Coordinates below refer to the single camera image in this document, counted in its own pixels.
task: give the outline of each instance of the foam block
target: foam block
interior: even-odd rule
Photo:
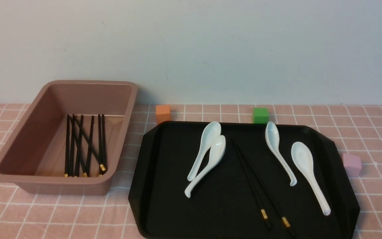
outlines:
[[[170,116],[170,106],[169,105],[159,105],[156,106],[156,121],[160,124],[164,121],[172,120]]]
[[[362,170],[362,162],[359,156],[343,153],[343,165],[348,177],[355,178]]]
[[[253,124],[268,124],[269,112],[266,108],[253,108]]]

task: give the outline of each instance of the white wall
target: white wall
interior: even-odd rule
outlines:
[[[382,104],[382,1],[0,0],[0,102],[55,79],[152,103]]]

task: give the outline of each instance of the green cube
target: green cube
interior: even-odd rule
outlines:
[[[253,109],[253,124],[268,124],[269,112],[266,108]]]

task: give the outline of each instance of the chopstick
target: chopstick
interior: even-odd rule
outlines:
[[[94,135],[94,115],[91,117],[91,129],[89,133],[89,140],[91,142],[90,145],[88,145],[88,154],[86,156],[86,173],[88,175],[91,175],[91,145],[92,145],[92,137]]]
[[[240,152],[242,159],[244,159],[248,166],[250,166],[250,163],[248,162],[247,158],[244,156],[242,151],[240,150],[240,147],[238,146],[238,143],[234,142],[234,145],[236,146],[236,149]],[[250,170],[253,171],[253,175],[256,175],[255,171],[250,167]],[[257,181],[259,182],[260,186],[264,190],[265,194],[268,196],[269,200],[271,201],[274,209],[278,213],[278,215],[281,217],[282,223],[284,224],[285,228],[287,229],[288,233],[291,235],[291,237],[295,237],[295,233],[293,228],[291,228],[290,223],[288,222],[287,218],[285,217],[284,212],[282,211],[282,208],[280,205],[276,204],[277,200],[274,198],[274,195],[271,192],[268,192],[267,187],[265,186],[263,180],[260,177],[256,177]]]
[[[66,125],[66,158],[64,162],[64,177],[69,176],[69,161],[70,161],[70,115],[67,115]]]
[[[84,124],[84,116],[83,115],[81,115],[81,121],[80,121],[80,126],[83,126],[83,124]],[[76,163],[75,163],[75,177],[79,177],[79,164],[83,164],[83,155],[82,155],[82,132],[79,132],[79,136],[78,136],[78,138],[79,138],[79,145],[80,145],[80,148],[79,147],[77,147],[77,150],[76,150]]]
[[[247,181],[250,184],[250,187],[251,187],[252,192],[253,192],[253,196],[256,199],[256,202],[257,202],[257,204],[258,204],[258,206],[260,208],[260,212],[261,212],[263,221],[265,222],[267,229],[270,230],[272,228],[272,224],[271,224],[270,219],[268,218],[268,216],[266,214],[265,207],[263,206],[266,203],[262,202],[263,200],[262,200],[262,198],[260,196],[260,193],[257,190],[257,185],[256,185],[256,180],[257,179],[254,178],[255,176],[254,176],[253,172],[251,171],[251,169],[248,168],[248,167],[250,167],[248,165],[248,163],[244,162],[243,155],[242,155],[240,149],[238,148],[238,145],[235,143],[235,141],[233,139],[231,139],[231,141],[232,141],[232,144],[235,147],[235,151],[236,151],[236,153],[238,155],[238,158],[240,159],[241,166],[242,166],[242,168],[244,170],[244,173],[246,175]]]
[[[88,177],[87,173],[86,173],[86,168],[85,168],[85,164],[84,164],[84,159],[83,159],[83,156],[82,156],[82,134],[83,134],[83,130],[82,131],[79,131],[79,137],[81,138],[81,140],[79,140],[78,136],[76,135],[76,128],[74,127],[74,121],[77,121],[77,118],[75,117],[75,115],[72,116],[72,133],[73,133],[73,137],[75,138],[75,141],[76,141],[76,147],[77,147],[77,152],[76,152],[76,168],[75,168],[75,177],[78,177],[79,176],[79,163],[81,164],[82,166],[82,172],[83,172],[83,176],[84,177]],[[81,122],[80,123],[77,123],[79,128],[82,127],[82,124],[83,124],[83,115],[81,116]]]
[[[98,152],[100,153],[100,157],[101,157],[101,161],[104,165],[104,153],[102,151],[102,145],[103,145],[103,133],[102,133],[102,128],[101,128],[101,115],[98,115]],[[103,175],[103,171],[101,170],[101,168],[99,169],[99,173],[98,173],[98,176],[102,176]]]
[[[72,121],[72,118],[69,116],[69,120],[71,121],[72,128],[71,128],[71,137],[70,137],[70,156],[69,156],[69,172],[68,176],[73,177],[73,159],[75,157],[75,138],[73,137],[73,131],[74,131],[74,121]]]
[[[76,121],[77,124],[79,124],[79,121],[78,121],[77,118],[73,118],[73,120]],[[102,163],[102,161],[100,159],[100,156],[98,155],[98,153],[95,151],[94,147],[92,146],[91,141],[89,140],[88,135],[86,135],[85,130],[83,129],[83,127],[79,126],[79,132],[82,132],[82,135],[85,138],[85,141],[88,143],[88,147],[91,147],[91,152],[92,152],[92,154],[94,154],[95,159],[97,160],[101,170],[103,172],[106,171],[106,168],[104,167],[104,164]]]
[[[101,131],[102,131],[102,139],[101,139],[101,151],[103,153],[102,160],[104,167],[107,168],[107,151],[106,151],[106,120],[105,116],[101,115]]]

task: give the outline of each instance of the white ceramic spoon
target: white ceramic spoon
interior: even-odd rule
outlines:
[[[204,156],[220,133],[221,127],[219,122],[216,121],[211,122],[204,128],[203,133],[201,134],[200,149],[194,161],[194,165],[192,165],[190,173],[188,174],[188,181],[192,181],[197,176],[198,169],[200,168],[201,162],[203,162]]]
[[[226,140],[225,136],[219,135],[215,138],[213,145],[211,145],[209,153],[209,162],[206,167],[201,170],[201,172],[195,177],[194,180],[187,186],[185,189],[185,195],[190,198],[191,191],[194,189],[195,185],[210,171],[212,170],[222,159],[223,154],[225,153]]]
[[[293,158],[293,162],[296,167],[300,170],[312,187],[323,214],[325,216],[330,215],[331,208],[329,207],[313,172],[313,157],[309,148],[307,148],[307,146],[302,142],[295,142],[291,147],[291,157]]]
[[[287,172],[288,177],[290,177],[290,186],[296,185],[297,184],[296,176],[294,175],[293,171],[288,166],[287,162],[285,162],[284,158],[279,152],[279,132],[278,132],[278,128],[273,122],[268,122],[268,124],[266,125],[265,139],[269,149],[272,151],[273,155],[281,163],[282,167],[285,169],[285,172]]]

